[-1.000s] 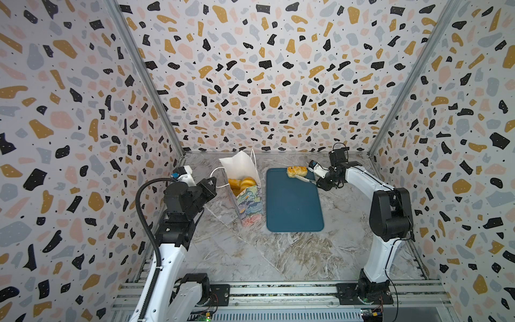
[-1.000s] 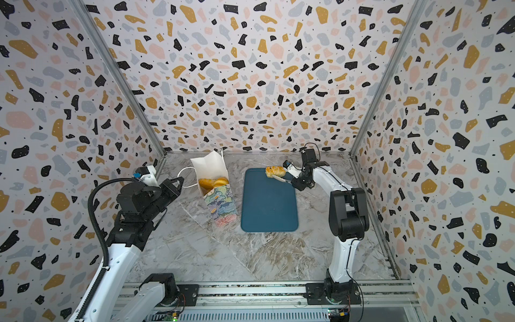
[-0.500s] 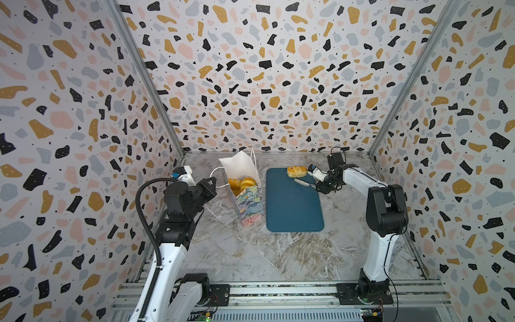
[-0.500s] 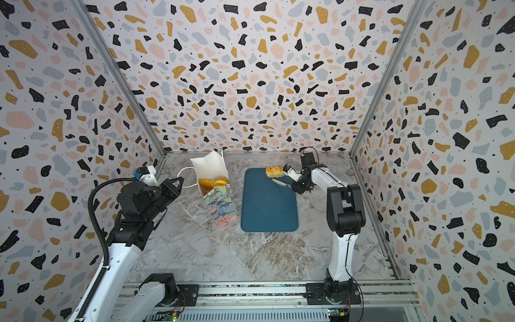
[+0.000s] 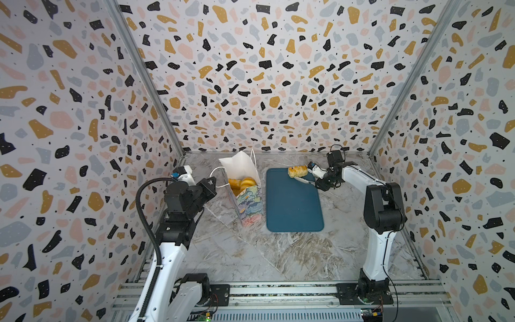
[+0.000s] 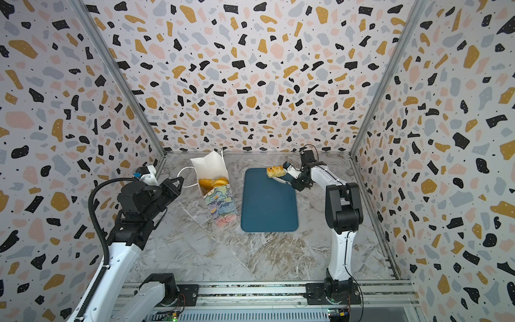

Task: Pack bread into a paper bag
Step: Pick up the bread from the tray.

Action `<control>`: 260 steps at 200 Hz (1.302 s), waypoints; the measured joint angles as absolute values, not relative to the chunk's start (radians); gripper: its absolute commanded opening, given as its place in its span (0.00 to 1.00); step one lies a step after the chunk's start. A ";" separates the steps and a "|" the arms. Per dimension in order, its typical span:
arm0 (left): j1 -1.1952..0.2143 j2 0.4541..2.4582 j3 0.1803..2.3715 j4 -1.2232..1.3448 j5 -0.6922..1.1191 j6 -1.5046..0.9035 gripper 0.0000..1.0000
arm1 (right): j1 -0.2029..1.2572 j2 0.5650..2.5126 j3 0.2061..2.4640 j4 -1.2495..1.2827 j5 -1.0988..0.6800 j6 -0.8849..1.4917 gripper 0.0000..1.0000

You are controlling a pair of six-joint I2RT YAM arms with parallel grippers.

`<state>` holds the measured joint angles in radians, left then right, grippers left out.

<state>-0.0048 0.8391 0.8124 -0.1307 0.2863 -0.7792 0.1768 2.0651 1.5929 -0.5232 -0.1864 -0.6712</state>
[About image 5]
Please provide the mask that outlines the floral paper bag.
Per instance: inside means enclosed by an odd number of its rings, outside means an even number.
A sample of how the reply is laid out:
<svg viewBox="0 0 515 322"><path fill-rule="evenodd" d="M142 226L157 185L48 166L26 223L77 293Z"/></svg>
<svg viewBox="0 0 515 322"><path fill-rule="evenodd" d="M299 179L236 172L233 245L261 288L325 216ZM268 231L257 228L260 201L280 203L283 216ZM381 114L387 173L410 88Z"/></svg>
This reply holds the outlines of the floral paper bag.
<svg viewBox="0 0 515 322"><path fill-rule="evenodd" d="M227 187L229 189L229 200L232 202L234 209L244 227L249 227L259 222L264 215L264 203L262 199L262 184L257 169L256 154L253 149L250 153L240 151L232 157L220 158L220 166L214 168L210 177L218 170L223 172L224 181L217 186L218 189ZM236 197L230 186L229 179L243 180L251 177L256 182L256 186L241 189L241 193Z"/></svg>

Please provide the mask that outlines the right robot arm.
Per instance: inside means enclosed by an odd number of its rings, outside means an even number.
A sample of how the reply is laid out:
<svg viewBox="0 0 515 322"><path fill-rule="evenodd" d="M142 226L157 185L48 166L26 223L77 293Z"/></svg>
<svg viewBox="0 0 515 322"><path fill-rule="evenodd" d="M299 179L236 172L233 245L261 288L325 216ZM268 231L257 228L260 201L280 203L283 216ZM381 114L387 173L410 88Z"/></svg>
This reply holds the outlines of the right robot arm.
<svg viewBox="0 0 515 322"><path fill-rule="evenodd" d="M354 186L365 197L363 219L369 228L369 240L355 293L362 303L385 300L393 285L388 273L393 241L407 220L400 186L373 177L355 162L347 162L340 150L330 151L327 162L329 167L325 170L314 162L308 164L316 188L328 191L345 183Z"/></svg>

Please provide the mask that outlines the rectangular pastry bread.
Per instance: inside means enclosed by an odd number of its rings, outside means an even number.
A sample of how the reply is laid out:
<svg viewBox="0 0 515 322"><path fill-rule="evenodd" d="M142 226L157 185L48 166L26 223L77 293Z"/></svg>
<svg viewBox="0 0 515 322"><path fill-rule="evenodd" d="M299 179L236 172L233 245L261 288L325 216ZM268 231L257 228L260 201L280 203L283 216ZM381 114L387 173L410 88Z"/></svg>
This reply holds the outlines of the rectangular pastry bread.
<svg viewBox="0 0 515 322"><path fill-rule="evenodd" d="M303 178L308 174L307 166L292 166L288 168L290 178Z"/></svg>

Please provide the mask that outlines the small striped bun top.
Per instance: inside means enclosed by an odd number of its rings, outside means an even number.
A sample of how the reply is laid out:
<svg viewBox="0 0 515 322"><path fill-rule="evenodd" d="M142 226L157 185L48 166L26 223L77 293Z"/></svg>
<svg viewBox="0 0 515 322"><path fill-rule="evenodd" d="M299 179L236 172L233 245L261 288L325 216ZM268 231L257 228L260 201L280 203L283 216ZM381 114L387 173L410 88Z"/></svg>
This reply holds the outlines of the small striped bun top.
<svg viewBox="0 0 515 322"><path fill-rule="evenodd" d="M257 182L251 178L251 177L248 177L248 178L244 178L243 180L241 180L240 182L240 187L242 189L246 189L248 187L251 187L251 186L256 186L257 185Z"/></svg>

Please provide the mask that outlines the white metal tongs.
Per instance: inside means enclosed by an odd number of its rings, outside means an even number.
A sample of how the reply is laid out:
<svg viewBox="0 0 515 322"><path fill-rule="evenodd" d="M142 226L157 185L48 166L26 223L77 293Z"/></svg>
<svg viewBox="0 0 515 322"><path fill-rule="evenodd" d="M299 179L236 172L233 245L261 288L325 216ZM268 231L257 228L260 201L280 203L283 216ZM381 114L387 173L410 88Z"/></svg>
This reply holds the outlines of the white metal tongs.
<svg viewBox="0 0 515 322"><path fill-rule="evenodd" d="M301 178L301 177L294 177L294 179L299 181L299 182L301 182L301 183L310 184L310 185L315 186L315 182L314 181L308 181L307 179Z"/></svg>

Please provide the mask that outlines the large seeded oval bread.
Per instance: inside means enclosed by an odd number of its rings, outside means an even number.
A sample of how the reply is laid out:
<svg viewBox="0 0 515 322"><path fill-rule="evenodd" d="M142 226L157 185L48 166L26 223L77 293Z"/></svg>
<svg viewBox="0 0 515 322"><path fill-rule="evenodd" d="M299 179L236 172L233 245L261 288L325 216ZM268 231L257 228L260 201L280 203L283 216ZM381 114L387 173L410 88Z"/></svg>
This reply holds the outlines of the large seeded oval bread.
<svg viewBox="0 0 515 322"><path fill-rule="evenodd" d="M230 178L228 181L233 194L237 197L241 193L241 180Z"/></svg>

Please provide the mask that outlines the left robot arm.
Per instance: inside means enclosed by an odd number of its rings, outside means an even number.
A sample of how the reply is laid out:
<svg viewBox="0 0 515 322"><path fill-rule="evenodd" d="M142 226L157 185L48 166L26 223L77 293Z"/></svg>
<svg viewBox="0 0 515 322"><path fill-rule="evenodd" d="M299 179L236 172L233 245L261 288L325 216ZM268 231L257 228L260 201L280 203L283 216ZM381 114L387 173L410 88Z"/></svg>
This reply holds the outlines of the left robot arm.
<svg viewBox="0 0 515 322"><path fill-rule="evenodd" d="M168 217L154 232L144 215L141 196L147 186L157 182L169 182L164 194ZM194 185L173 177L154 178L138 189L135 207L154 248L154 257L130 321L186 321L197 305L209 301L206 274L186 275L178 287L175 284L198 224L195 217L201 217L205 204L217 195L216 182L215 177Z"/></svg>

